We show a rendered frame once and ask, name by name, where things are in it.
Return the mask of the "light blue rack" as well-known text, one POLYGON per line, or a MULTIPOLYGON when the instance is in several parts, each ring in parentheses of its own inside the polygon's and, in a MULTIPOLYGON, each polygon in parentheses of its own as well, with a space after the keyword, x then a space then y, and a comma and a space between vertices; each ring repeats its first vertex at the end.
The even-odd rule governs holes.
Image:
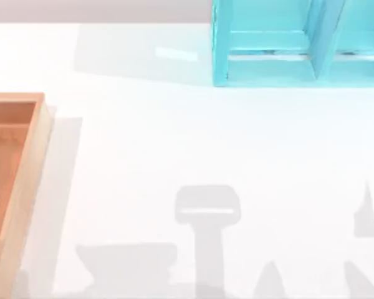
POLYGON ((212 0, 222 87, 374 87, 374 0, 212 0))

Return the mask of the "shallow salmon-coloured box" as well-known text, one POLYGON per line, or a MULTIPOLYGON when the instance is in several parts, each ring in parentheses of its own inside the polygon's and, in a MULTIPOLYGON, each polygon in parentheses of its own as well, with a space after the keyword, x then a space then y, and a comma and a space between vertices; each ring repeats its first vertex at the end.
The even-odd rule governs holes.
POLYGON ((11 299, 53 125, 43 93, 0 92, 0 299, 11 299))

